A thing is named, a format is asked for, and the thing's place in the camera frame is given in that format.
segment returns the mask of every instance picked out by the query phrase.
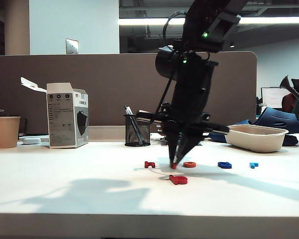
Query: cable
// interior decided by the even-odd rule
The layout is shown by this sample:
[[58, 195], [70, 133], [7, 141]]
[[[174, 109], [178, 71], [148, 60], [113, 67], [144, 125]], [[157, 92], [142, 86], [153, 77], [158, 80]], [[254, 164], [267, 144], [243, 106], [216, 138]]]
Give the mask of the cable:
[[167, 43], [166, 43], [166, 30], [167, 30], [167, 26], [168, 26], [168, 23], [170, 20], [172, 20], [174, 17], [178, 16], [178, 15], [185, 15], [186, 16], [187, 12], [185, 11], [177, 11], [177, 12], [174, 12], [167, 20], [167, 22], [165, 23], [164, 27], [163, 27], [163, 41], [164, 41], [164, 44], [166, 46]]
[[161, 104], [162, 104], [163, 100], [165, 99], [165, 96], [166, 96], [166, 94], [167, 94], [167, 91], [168, 91], [168, 89], [169, 89], [169, 86], [170, 86], [170, 84], [171, 84], [171, 81], [173, 80], [174, 74], [175, 74], [175, 72], [176, 72], [176, 70], [177, 70], [178, 59], [180, 58], [180, 56], [181, 56], [181, 52], [178, 52], [178, 54], [177, 54], [177, 59], [175, 60], [175, 63], [176, 63], [176, 64], [175, 64], [175, 66], [174, 66], [174, 69], [173, 69], [173, 71], [172, 71], [172, 73], [171, 73], [171, 75], [170, 75], [170, 78], [169, 78], [168, 83], [167, 83], [167, 85], [166, 85], [166, 87], [165, 87], [164, 93], [163, 93], [163, 95], [161, 96], [161, 99], [160, 99], [159, 104], [158, 104], [158, 106], [157, 106], [156, 112], [155, 112], [153, 118], [150, 120], [149, 123], [153, 123], [153, 121], [154, 121], [154, 119], [155, 119], [155, 116], [157, 115], [157, 113], [158, 113], [158, 111], [159, 111], [159, 108], [161, 107]]

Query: brown paper cup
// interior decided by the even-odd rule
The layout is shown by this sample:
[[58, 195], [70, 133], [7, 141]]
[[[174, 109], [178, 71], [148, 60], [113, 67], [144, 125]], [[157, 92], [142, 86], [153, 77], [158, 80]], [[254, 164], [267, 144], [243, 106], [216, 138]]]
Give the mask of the brown paper cup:
[[14, 148], [18, 142], [20, 117], [0, 117], [0, 148]]

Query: computer monitor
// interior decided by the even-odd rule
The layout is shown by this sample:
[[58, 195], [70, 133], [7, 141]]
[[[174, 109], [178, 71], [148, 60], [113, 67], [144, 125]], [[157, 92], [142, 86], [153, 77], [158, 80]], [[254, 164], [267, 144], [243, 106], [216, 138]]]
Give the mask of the computer monitor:
[[274, 109], [281, 110], [283, 97], [288, 94], [290, 92], [287, 89], [280, 87], [261, 87], [263, 103]]

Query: mesh pencil holder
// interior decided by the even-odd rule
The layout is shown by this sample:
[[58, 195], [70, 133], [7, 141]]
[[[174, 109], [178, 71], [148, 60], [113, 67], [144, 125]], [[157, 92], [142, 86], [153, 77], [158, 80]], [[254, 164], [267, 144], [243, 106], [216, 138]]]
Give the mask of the mesh pencil holder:
[[135, 115], [125, 116], [125, 146], [150, 145], [150, 124], [136, 121]]

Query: robotic arm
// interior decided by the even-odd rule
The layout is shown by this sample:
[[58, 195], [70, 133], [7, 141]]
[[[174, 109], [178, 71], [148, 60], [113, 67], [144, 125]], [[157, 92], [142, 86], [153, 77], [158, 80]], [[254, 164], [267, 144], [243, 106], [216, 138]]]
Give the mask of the robotic arm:
[[[206, 51], [208, 55], [220, 51], [246, 3], [247, 0], [195, 0], [186, 14], [182, 39], [157, 54], [156, 70], [169, 81], [156, 112], [139, 111], [137, 119], [161, 124], [173, 169], [204, 140], [204, 132], [229, 132], [224, 125], [208, 122], [210, 115], [203, 112], [218, 63], [202, 59], [195, 51]], [[176, 81], [172, 101], [162, 104], [172, 80]]]

